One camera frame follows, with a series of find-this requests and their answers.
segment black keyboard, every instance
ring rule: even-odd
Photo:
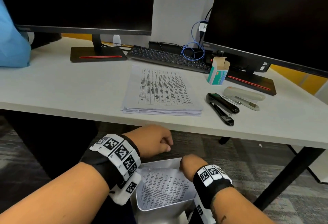
[[[202,60],[189,61],[183,56],[177,54],[136,45],[133,46],[132,49],[128,52],[127,57],[144,62],[155,63],[179,69],[187,69],[205,74],[209,74],[212,68],[211,65],[206,64]]]

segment blue cable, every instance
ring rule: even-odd
[[[194,41],[193,42],[190,42],[190,43],[187,43],[186,45],[184,45],[183,48],[182,48],[182,51],[180,53],[180,55],[184,56],[184,58],[186,58],[189,61],[197,61],[197,60],[203,59],[203,57],[205,56],[205,49],[204,49],[204,47],[199,42],[196,42],[196,40],[194,39],[194,36],[193,36],[193,29],[194,29],[195,25],[198,24],[198,23],[201,23],[201,22],[208,22],[208,21],[207,20],[198,21],[198,22],[196,22],[191,27],[191,37],[193,38]],[[191,49],[194,52],[194,57],[195,57],[195,51],[194,51],[193,48],[191,48],[191,47],[188,46],[189,44],[197,44],[197,46],[203,51],[203,55],[200,58],[198,58],[198,59],[190,59],[190,58],[186,57],[184,51],[185,51],[185,49],[188,49],[188,48]]]

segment black monitor screen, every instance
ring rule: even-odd
[[[4,0],[17,25],[151,31],[154,0]]]
[[[215,0],[204,41],[328,71],[328,0]]]

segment monitor stand base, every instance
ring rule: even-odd
[[[225,78],[227,81],[254,89],[269,95],[276,95],[276,87],[273,80],[255,75],[252,71],[229,69]]]
[[[127,60],[120,47],[103,47],[100,35],[92,34],[93,47],[72,47],[71,62],[104,62]]]

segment tattoo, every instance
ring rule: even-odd
[[[214,209],[214,201],[215,201],[215,197],[213,197],[212,202],[211,202],[211,211],[213,214],[213,218],[215,219],[217,224],[222,224],[223,221],[227,218],[225,215],[222,217],[221,221],[218,220],[217,215],[215,213],[215,209]]]

